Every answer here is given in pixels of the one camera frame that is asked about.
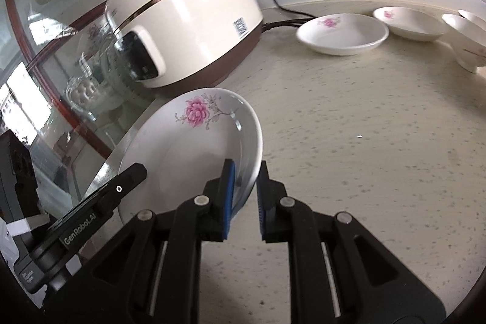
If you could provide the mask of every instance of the bowl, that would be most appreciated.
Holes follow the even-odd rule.
[[[331,14],[299,27],[297,38],[323,54],[355,55],[378,47],[388,37],[386,25],[362,14]]]
[[[457,12],[466,20],[473,22],[474,24],[486,31],[486,21],[484,21],[482,18],[478,17],[475,14],[472,14],[471,12],[466,12],[465,10],[458,10]]]
[[[442,19],[453,28],[449,44],[457,63],[469,72],[486,65],[486,31],[455,14],[443,14]]]
[[[434,41],[447,32],[443,22],[415,9],[390,6],[376,9],[373,16],[395,35],[418,42]]]
[[[147,168],[147,179],[125,196],[118,212],[126,223],[142,209],[163,213],[203,193],[220,177],[225,158],[236,165],[232,216],[245,204],[262,162],[262,129],[238,94],[203,88],[157,110],[138,131],[120,165]]]

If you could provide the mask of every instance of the countertop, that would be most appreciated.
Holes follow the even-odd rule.
[[[289,195],[317,212],[349,211],[448,312],[457,306],[486,264],[485,72],[462,69],[441,42],[390,35],[360,56],[325,56],[283,27],[220,87],[255,109],[270,177]],[[115,216],[97,247],[118,227]],[[201,323],[290,322],[288,276],[287,246],[261,240],[254,191],[228,241],[203,248]]]

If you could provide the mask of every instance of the qr code label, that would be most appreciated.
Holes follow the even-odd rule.
[[[248,28],[246,27],[246,24],[245,24],[243,17],[240,17],[239,19],[237,19],[233,23],[233,25],[234,25],[236,32],[238,33],[238,36],[240,38],[244,37],[247,34]]]

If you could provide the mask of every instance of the metal screw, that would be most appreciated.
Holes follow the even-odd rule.
[[[194,203],[198,206],[206,206],[210,202],[210,199],[206,195],[198,195],[194,198]]]
[[[283,197],[280,199],[280,205],[283,207],[293,207],[296,204],[296,201],[292,197]]]
[[[349,224],[353,221],[353,216],[348,212],[339,212],[336,218],[337,221],[342,222],[343,224]]]
[[[152,213],[151,210],[143,209],[138,212],[137,219],[139,219],[140,221],[147,221],[150,220],[153,215],[154,213]]]

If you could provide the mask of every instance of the shallow dish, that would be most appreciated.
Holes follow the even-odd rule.
[[[415,9],[390,6],[376,9],[373,16],[394,34],[418,42],[431,42],[447,32],[442,22]]]
[[[457,63],[472,73],[486,66],[486,31],[455,14],[443,14],[442,19],[453,28],[449,44]]]
[[[466,20],[475,23],[478,27],[486,31],[486,21],[484,21],[482,18],[478,17],[475,14],[472,14],[471,12],[466,12],[465,10],[458,10],[457,12]]]
[[[162,106],[140,128],[120,171],[134,162],[147,179],[118,206],[126,223],[139,210],[162,213],[202,194],[220,176],[225,158],[236,164],[232,216],[245,204],[262,162],[262,129],[247,101],[222,88],[183,94]]]
[[[297,38],[319,53],[355,55],[378,47],[388,37],[386,25],[362,14],[331,14],[297,30]]]

